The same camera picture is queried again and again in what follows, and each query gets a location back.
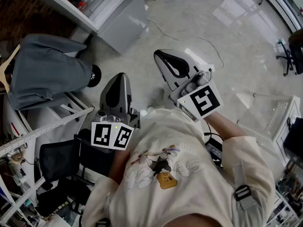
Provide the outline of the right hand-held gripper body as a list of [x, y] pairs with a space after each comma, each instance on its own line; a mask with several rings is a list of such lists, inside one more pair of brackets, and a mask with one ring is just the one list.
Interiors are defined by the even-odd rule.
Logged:
[[223, 107], [223, 101], [212, 79], [199, 71], [169, 95], [174, 105], [194, 122], [200, 121]]

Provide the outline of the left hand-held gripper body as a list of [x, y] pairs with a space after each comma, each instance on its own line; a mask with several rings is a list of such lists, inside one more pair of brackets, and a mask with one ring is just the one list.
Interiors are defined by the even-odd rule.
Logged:
[[126, 150], [135, 129], [140, 128], [140, 113], [99, 110], [91, 123], [91, 145], [102, 150]]

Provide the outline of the grey white refrigerator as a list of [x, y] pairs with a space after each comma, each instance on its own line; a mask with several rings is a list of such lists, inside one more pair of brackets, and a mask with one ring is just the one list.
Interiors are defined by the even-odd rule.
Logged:
[[42, 0], [77, 24], [73, 39], [95, 35], [123, 54], [147, 27], [144, 0], [83, 0], [85, 11], [68, 0]]

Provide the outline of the person's right forearm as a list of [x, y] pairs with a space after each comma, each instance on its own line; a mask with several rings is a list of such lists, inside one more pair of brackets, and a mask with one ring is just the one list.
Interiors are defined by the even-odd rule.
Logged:
[[222, 137], [223, 140], [247, 135], [237, 124], [225, 118], [218, 112], [213, 112], [205, 117], [204, 120]]

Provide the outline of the person's left forearm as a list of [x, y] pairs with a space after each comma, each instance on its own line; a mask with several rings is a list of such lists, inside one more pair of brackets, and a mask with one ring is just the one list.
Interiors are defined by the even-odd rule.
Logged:
[[124, 171], [126, 164], [130, 158], [131, 149], [128, 148], [125, 151], [116, 150], [114, 159], [109, 171], [108, 177], [114, 180], [118, 185], [121, 184], [124, 177]]

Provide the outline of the black caster wheel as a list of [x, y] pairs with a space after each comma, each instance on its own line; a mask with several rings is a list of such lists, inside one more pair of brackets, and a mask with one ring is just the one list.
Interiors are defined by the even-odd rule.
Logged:
[[95, 87], [101, 81], [102, 73], [97, 65], [92, 65], [92, 73], [87, 87]]

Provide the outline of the black power box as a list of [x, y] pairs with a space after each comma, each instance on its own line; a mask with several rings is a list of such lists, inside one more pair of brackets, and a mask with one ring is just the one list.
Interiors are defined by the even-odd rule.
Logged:
[[208, 149], [215, 165], [217, 167], [223, 168], [222, 166], [222, 143], [218, 142], [213, 136], [217, 136], [223, 141], [222, 137], [217, 133], [205, 132], [205, 136], [209, 136], [206, 141], [205, 146]]

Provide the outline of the black mesh chair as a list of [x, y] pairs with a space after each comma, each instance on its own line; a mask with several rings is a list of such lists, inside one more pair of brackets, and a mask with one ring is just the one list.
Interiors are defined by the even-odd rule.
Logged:
[[55, 212], [71, 198], [76, 204], [85, 205], [94, 183], [79, 170], [87, 169], [108, 176], [115, 152], [90, 144], [91, 131], [82, 129], [72, 140], [43, 144], [40, 147], [39, 162], [47, 183], [58, 185], [38, 195], [37, 211], [43, 217]]

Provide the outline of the white perforated shelf rack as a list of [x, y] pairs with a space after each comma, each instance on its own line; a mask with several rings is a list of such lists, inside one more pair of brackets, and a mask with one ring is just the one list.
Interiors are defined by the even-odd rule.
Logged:
[[[23, 136], [20, 136], [13, 141], [6, 143], [2, 146], [0, 146], [0, 157], [4, 156], [5, 154], [9, 153], [10, 151], [16, 149], [17, 147], [20, 147], [27, 143], [30, 140], [35, 140], [36, 138], [40, 137], [41, 135], [58, 128], [62, 125], [66, 125], [67, 123], [71, 122], [75, 118], [86, 118], [87, 114], [92, 112], [94, 110], [94, 107], [87, 108], [85, 110], [76, 111], [74, 114], [70, 116], [66, 116], [62, 119], [57, 120], [56, 122], [49, 123], [43, 127], [40, 127], [34, 131], [31, 131]], [[27, 217], [21, 212], [20, 206], [26, 202], [27, 199], [31, 195], [36, 194], [36, 190], [45, 182], [45, 178], [41, 177], [37, 182], [34, 183], [20, 198], [18, 198], [17, 201], [14, 201], [12, 199], [11, 194], [9, 193], [2, 177], [0, 176], [0, 188], [3, 190], [6, 197], [8, 197], [9, 202], [11, 203], [11, 207], [8, 211], [5, 212], [5, 214], [0, 218], [0, 225], [9, 227], [7, 225], [7, 221], [9, 218], [15, 213], [18, 212], [20, 215], [25, 219], [25, 221], [32, 226], [30, 221], [27, 219]]]

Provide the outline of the white framed glass cabinet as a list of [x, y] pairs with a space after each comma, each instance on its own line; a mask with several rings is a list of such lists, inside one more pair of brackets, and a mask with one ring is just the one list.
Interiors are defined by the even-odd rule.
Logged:
[[285, 153], [283, 143], [290, 131], [290, 127], [295, 120], [301, 118], [300, 98], [297, 96], [283, 95], [265, 95], [254, 93], [253, 98], [270, 99], [276, 102], [273, 109], [274, 115], [268, 125], [263, 129], [245, 124], [244, 121], [237, 121], [237, 124], [245, 130], [248, 130], [259, 137], [267, 140], [271, 147], [261, 146], [267, 153], [280, 160], [283, 166], [286, 166], [290, 158]]

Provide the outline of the dark cola bottle red label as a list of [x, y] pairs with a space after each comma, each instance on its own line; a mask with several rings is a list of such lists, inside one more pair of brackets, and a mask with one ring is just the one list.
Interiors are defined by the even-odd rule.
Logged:
[[88, 3], [83, 0], [68, 0], [73, 6], [75, 6], [80, 11], [85, 11], [88, 7]]

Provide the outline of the black bag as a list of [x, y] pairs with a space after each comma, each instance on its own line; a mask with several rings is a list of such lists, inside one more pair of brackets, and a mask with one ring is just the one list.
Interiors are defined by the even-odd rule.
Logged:
[[297, 150], [303, 148], [303, 118], [296, 117], [294, 122], [287, 119], [288, 135], [283, 143], [284, 148], [288, 150]]

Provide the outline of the person's cream printed shirt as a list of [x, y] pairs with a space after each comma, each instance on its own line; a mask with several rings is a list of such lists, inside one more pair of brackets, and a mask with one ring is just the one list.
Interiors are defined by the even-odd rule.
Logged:
[[265, 227], [275, 182], [254, 137], [223, 140], [220, 168], [184, 112], [152, 108], [129, 147], [121, 184], [97, 180], [82, 227]]

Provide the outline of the wooden clothes hanger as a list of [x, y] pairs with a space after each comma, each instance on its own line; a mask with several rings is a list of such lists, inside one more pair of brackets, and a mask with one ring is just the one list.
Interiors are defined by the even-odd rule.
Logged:
[[13, 53], [9, 56], [9, 58], [3, 62], [0, 65], [0, 82], [4, 85], [4, 88], [6, 90], [6, 93], [9, 92], [10, 90], [10, 85], [6, 80], [6, 76], [5, 76], [5, 70], [7, 69], [7, 67], [9, 66], [10, 62], [14, 59], [14, 57], [16, 56], [16, 54], [18, 53], [18, 51], [20, 50], [20, 45], [18, 45], [15, 50], [13, 51]]

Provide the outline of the black office chair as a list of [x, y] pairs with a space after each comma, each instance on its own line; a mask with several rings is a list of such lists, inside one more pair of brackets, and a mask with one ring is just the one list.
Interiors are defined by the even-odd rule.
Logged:
[[287, 50], [282, 42], [278, 40], [278, 44], [282, 45], [285, 56], [277, 55], [276, 59], [282, 58], [287, 61], [286, 73], [283, 74], [284, 77], [288, 75], [290, 70], [294, 70], [295, 75], [303, 73], [303, 28], [295, 31], [288, 38], [289, 50]]

